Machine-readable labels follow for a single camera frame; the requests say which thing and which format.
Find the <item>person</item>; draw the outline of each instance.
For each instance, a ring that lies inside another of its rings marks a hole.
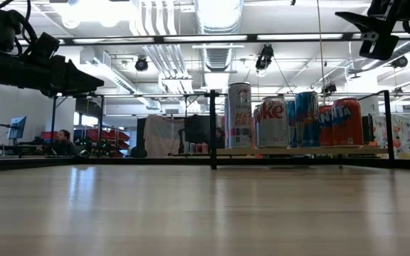
[[[56,140],[52,145],[52,149],[60,156],[74,155],[75,147],[70,141],[70,132],[64,129],[60,130],[56,135]]]
[[[217,149],[225,149],[226,148],[226,143],[224,141],[224,131],[220,128],[216,128],[216,148]]]

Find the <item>table surface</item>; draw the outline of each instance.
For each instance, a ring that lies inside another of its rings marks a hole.
[[[410,171],[1,171],[0,255],[410,255]]]

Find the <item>monitor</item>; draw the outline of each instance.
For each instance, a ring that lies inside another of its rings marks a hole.
[[[25,130],[26,117],[12,118],[7,139],[21,139]]]

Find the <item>ceiling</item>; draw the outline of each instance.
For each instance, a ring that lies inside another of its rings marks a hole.
[[[132,36],[129,27],[130,12],[127,18],[122,18],[117,25],[107,28],[99,21],[86,21],[77,28],[67,29],[62,22],[62,16],[54,5],[46,0],[33,0],[35,5],[31,14],[30,23],[37,33],[46,32],[57,37],[102,37],[102,36]],[[241,18],[241,33],[344,33],[358,32],[350,23],[335,16],[336,11],[351,11],[363,14],[371,1],[367,0],[320,0],[320,22],[316,0],[297,0],[295,6],[290,6],[290,1],[272,0],[247,0],[244,1]],[[189,0],[174,1],[174,25],[178,34],[197,34],[196,15],[194,2]],[[8,9],[16,9],[25,14],[26,2],[15,0]],[[397,25],[395,31],[402,31]],[[396,75],[393,68],[384,66],[376,68],[364,76],[371,75],[377,78],[371,85],[362,79],[348,79],[344,66],[361,68],[365,61],[359,56],[361,42],[324,42],[322,43],[273,43],[274,60],[264,76],[257,76],[255,59],[261,51],[262,43],[241,43],[243,48],[235,49],[228,82],[249,82],[253,93],[279,93],[288,92],[288,85],[293,92],[305,90],[319,90],[323,86],[321,78],[332,72],[324,81],[334,82],[338,92],[377,92],[381,89],[393,90],[397,85],[410,83],[410,52],[405,56],[409,64],[404,69],[397,69]],[[181,53],[188,73],[192,78],[192,88],[195,92],[208,90],[204,82],[204,65],[201,60],[201,51],[192,48],[192,44],[181,44]],[[94,46],[96,55],[103,51],[112,57],[112,68],[119,71],[124,79],[133,84],[138,94],[162,93],[158,85],[159,71],[148,58],[148,69],[144,72],[135,70],[137,56],[146,55],[143,46]],[[104,94],[127,94],[113,81],[105,79],[105,87],[100,89]],[[405,105],[410,105],[410,98],[405,100]],[[107,100],[108,105],[141,105],[134,98],[112,98]]]

